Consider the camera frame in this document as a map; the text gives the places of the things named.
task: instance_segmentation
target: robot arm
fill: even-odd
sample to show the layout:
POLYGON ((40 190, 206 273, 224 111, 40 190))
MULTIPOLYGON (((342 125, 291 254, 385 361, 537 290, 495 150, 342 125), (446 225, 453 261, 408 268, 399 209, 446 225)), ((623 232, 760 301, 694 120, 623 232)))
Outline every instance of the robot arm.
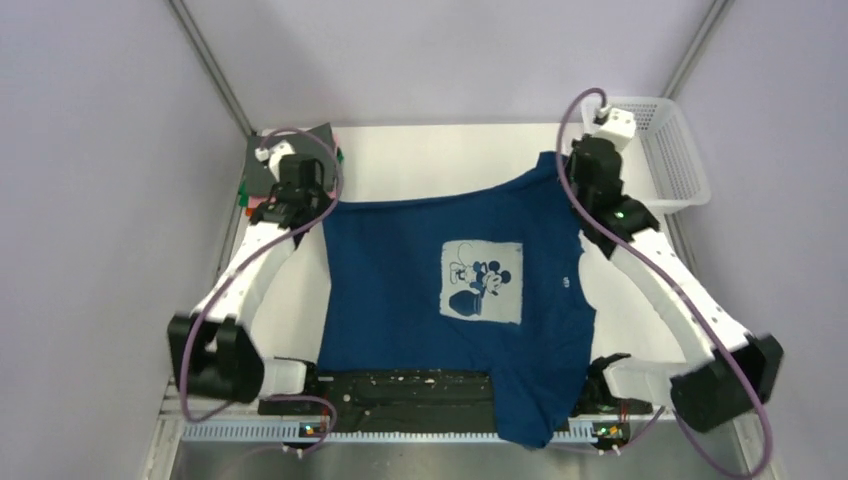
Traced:
MULTIPOLYGON (((226 271, 190 314, 177 314, 168 325, 171 361, 178 382, 189 330, 211 301, 213 292, 260 248, 307 224, 330 204, 322 187, 323 168, 317 159, 286 154, 282 160, 272 162, 271 168, 279 181, 269 199, 251 215, 244 239, 226 271)), ((250 335, 268 287, 299 241, 298 237, 284 240, 250 262, 214 304, 192 345, 187 381, 191 394, 250 403, 257 397, 303 391, 310 364, 263 355, 250 335)))
MULTIPOLYGON (((633 115, 613 109, 598 132, 573 143, 568 162, 572 191, 592 217, 667 272, 711 322, 740 364, 760 400, 771 395, 783 356, 767 335, 755 338, 727 314, 674 253, 659 222, 635 199, 621 193, 620 152, 635 135, 633 115)), ((705 432, 752 408, 738 379, 672 289, 647 264, 583 220, 586 237, 642 291, 679 342, 685 363, 648 362, 618 354, 595 361, 602 391, 673 408, 687 424, 705 432)))

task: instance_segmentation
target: blue t-shirt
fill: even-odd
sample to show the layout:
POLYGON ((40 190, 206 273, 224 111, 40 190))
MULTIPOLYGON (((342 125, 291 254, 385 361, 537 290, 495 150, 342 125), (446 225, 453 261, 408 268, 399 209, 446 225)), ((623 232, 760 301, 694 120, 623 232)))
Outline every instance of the blue t-shirt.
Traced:
POLYGON ((554 161, 463 195, 339 203, 318 367, 486 372, 500 437, 546 445, 583 387, 595 318, 554 161))

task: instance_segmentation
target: printed graphic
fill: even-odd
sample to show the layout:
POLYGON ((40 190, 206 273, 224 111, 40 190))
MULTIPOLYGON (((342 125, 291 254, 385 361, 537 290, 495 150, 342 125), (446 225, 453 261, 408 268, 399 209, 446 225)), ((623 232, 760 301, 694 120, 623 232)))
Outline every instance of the printed graphic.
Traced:
POLYGON ((522 263, 520 243, 446 242, 440 313, 461 320, 520 324, 522 263))

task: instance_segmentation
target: white plastic basket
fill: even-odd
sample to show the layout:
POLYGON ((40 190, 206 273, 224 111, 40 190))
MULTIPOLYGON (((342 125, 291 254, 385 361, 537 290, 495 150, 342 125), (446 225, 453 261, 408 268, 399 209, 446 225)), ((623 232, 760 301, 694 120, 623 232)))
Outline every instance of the white plastic basket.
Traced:
MULTIPOLYGON (((666 215, 707 203, 710 186, 689 125, 677 104, 655 97, 610 97, 608 101, 636 117, 636 131, 658 195, 657 199, 644 199, 645 206, 656 214, 666 215)), ((598 128, 592 120, 599 103, 599 99, 588 98, 580 106, 587 133, 598 128)))

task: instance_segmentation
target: lavender wall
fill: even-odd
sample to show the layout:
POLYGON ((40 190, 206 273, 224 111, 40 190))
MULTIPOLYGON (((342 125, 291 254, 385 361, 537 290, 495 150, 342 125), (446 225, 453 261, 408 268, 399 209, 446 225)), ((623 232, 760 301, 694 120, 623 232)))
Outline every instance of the lavender wall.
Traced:
POLYGON ((701 275, 786 359, 769 406, 789 478, 844 478, 848 4, 736 2, 682 92, 713 199, 701 275))
POLYGON ((0 478, 138 478, 243 139, 162 0, 0 3, 0 125, 0 478))
POLYGON ((185 0, 256 129, 554 121, 659 95, 710 2, 185 0))

